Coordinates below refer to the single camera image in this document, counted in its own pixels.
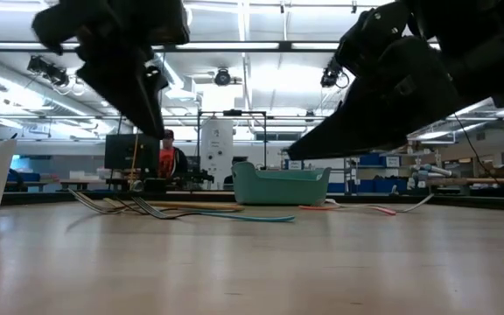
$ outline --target cap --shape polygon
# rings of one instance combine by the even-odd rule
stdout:
[[[164,139],[174,139],[174,131],[170,129],[164,130]]]

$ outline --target metal frame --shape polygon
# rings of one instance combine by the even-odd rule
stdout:
[[[253,115],[262,115],[263,116],[263,167],[267,168],[268,167],[268,113],[265,111],[238,111],[239,114],[242,115],[250,115],[253,117]],[[201,163],[201,155],[200,155],[200,141],[201,141],[201,117],[204,114],[211,114],[211,117],[215,117],[216,114],[222,114],[225,117],[232,117],[235,119],[238,119],[240,116],[239,115],[224,115],[224,112],[222,111],[198,111],[198,157],[199,157],[199,162]]]
[[[192,119],[196,115],[164,115],[163,120],[184,120]],[[4,119],[21,119],[21,120],[36,120],[36,119],[70,119],[70,120],[83,120],[83,119],[98,119],[98,120],[118,120],[122,118],[127,120],[125,116],[120,115],[5,115],[0,114],[0,118]],[[268,120],[282,120],[282,121],[304,121],[305,119],[313,121],[323,121],[327,116],[295,116],[295,115],[267,115]],[[253,120],[254,117],[236,117],[235,120]],[[461,122],[476,122],[476,123],[486,123],[486,122],[504,122],[504,117],[459,117]],[[446,117],[440,121],[456,121],[456,118]]]
[[[340,42],[308,40],[196,41],[186,45],[154,45],[155,53],[334,53]],[[62,44],[64,53],[75,53],[76,42]],[[0,53],[50,53],[38,42],[0,41]]]

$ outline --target computer monitor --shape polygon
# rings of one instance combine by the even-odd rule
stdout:
[[[188,160],[188,171],[189,172],[200,172],[201,171],[201,165],[200,165],[200,157],[187,157]]]
[[[108,135],[104,151],[104,167],[110,170],[126,170],[133,165],[136,135]],[[160,154],[160,142],[152,137],[139,134],[135,168],[156,170]]]

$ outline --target blue storage bin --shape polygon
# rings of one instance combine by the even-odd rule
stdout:
[[[392,193],[392,187],[398,184],[397,179],[377,179],[374,181],[375,193]]]
[[[381,165],[380,153],[371,153],[360,157],[359,165]]]
[[[374,193],[375,182],[372,179],[362,179],[359,185],[354,180],[347,181],[347,187],[350,193]]]
[[[396,185],[398,191],[406,191],[408,190],[408,181],[405,179],[397,179],[396,180]]]
[[[39,182],[40,181],[40,174],[38,173],[19,173],[23,181],[25,182]],[[7,174],[7,181],[10,182],[16,182],[17,177],[12,175],[11,173]]]
[[[344,193],[346,191],[345,183],[330,183],[328,184],[329,193]]]
[[[257,171],[250,162],[233,165],[234,198],[249,205],[313,205],[326,198],[331,168]]]

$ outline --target orange shirt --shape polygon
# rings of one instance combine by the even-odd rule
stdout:
[[[158,163],[158,176],[161,179],[168,179],[174,166],[174,148],[162,149],[158,157]]]

